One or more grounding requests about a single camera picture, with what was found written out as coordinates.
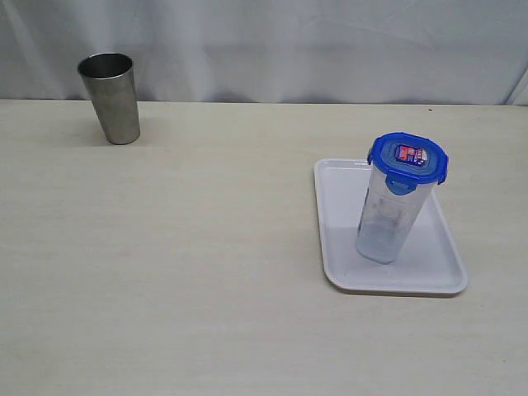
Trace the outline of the blue plastic container lid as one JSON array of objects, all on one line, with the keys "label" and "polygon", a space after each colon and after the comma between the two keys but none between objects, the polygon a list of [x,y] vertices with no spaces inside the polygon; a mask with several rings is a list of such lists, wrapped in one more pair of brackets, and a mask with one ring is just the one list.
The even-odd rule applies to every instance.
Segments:
[{"label": "blue plastic container lid", "polygon": [[443,183],[449,157],[432,140],[394,132],[375,139],[367,162],[384,174],[385,185],[393,194],[404,196],[418,186]]}]

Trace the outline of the stainless steel cup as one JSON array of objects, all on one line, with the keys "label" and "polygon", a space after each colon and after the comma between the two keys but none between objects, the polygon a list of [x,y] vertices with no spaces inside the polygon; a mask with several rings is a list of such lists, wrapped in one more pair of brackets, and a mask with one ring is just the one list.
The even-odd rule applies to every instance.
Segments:
[{"label": "stainless steel cup", "polygon": [[78,64],[106,140],[133,143],[140,136],[133,60],[121,53],[91,55]]}]

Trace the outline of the clear plastic tall container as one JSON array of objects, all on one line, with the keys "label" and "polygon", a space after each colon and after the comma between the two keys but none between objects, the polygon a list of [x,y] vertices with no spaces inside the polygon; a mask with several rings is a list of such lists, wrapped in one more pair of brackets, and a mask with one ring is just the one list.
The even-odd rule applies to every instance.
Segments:
[{"label": "clear plastic tall container", "polygon": [[381,264],[394,262],[431,194],[433,184],[396,196],[385,185],[384,174],[372,167],[356,236],[356,250]]}]

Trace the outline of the white backdrop curtain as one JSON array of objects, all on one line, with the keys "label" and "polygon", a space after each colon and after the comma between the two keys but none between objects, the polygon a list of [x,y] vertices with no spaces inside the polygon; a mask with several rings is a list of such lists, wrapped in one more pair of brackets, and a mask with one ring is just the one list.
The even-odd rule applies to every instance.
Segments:
[{"label": "white backdrop curtain", "polygon": [[4,98],[83,98],[102,52],[146,101],[527,102],[524,1],[1,4]]}]

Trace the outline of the white plastic tray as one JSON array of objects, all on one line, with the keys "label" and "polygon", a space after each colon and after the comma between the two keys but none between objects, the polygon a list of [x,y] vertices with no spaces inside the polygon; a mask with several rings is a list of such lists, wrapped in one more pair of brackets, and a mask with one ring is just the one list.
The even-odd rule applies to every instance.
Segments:
[{"label": "white plastic tray", "polygon": [[313,169],[323,271],[344,292],[454,296],[469,277],[435,193],[420,209],[383,197],[366,161],[325,158]]}]

